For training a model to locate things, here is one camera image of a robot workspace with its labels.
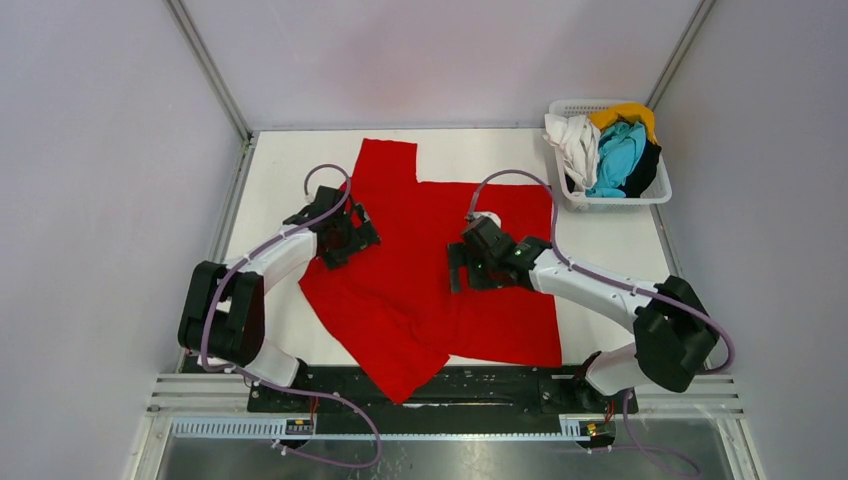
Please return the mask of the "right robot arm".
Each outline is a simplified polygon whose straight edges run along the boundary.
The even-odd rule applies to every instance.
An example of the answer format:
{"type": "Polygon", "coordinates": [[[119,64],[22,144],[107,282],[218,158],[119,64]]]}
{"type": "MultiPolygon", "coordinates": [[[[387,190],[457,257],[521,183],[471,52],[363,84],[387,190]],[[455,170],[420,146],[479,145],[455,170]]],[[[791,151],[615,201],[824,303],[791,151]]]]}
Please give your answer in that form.
{"type": "Polygon", "coordinates": [[[699,297],[685,280],[639,281],[584,265],[553,240],[520,241],[488,216],[470,220],[447,247],[450,288],[523,288],[563,298],[630,331],[630,344],[592,354],[573,386],[575,402],[597,412],[624,390],[653,384],[685,392],[720,339],[699,297]]]}

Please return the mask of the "red t-shirt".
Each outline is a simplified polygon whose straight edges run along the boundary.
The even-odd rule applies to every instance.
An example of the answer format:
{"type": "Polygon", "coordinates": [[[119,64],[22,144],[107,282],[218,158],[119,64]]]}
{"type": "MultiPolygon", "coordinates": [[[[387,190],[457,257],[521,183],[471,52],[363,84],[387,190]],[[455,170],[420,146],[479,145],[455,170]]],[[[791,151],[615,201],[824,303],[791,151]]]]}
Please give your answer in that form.
{"type": "Polygon", "coordinates": [[[453,356],[557,367],[554,299],[523,288],[453,293],[471,183],[420,182],[412,143],[366,139],[352,174],[380,243],[337,269],[311,262],[300,288],[317,317],[382,393],[407,401],[453,356]]]}

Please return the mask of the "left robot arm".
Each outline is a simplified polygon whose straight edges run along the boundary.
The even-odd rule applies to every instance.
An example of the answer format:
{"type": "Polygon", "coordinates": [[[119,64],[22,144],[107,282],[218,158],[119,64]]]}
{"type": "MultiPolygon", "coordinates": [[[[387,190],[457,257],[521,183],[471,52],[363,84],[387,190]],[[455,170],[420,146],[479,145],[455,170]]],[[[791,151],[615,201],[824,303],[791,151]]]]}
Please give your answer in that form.
{"type": "Polygon", "coordinates": [[[297,375],[300,360],[267,339],[265,296],[280,281],[302,277],[315,259],[337,269],[379,242],[362,203],[341,188],[319,187],[311,203],[249,253],[229,263],[202,261],[194,268],[179,345],[273,383],[272,398],[282,408],[301,409],[311,387],[297,375]]]}

